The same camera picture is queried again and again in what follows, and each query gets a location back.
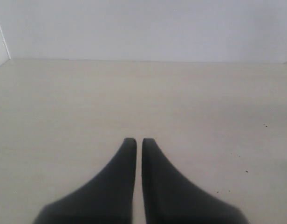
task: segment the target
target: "beige floor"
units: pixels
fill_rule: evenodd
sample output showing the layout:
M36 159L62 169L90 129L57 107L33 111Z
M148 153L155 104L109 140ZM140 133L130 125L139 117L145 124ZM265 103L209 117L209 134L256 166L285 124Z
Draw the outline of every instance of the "beige floor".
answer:
M0 67L0 224L31 223L141 141L253 224L287 224L287 65L14 60Z

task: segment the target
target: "floor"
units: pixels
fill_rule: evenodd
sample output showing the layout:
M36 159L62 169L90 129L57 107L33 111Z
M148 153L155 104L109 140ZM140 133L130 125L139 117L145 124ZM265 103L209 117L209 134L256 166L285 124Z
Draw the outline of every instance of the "floor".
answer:
M252 224L287 224L287 64L10 60L0 67L0 224L32 223L141 141Z

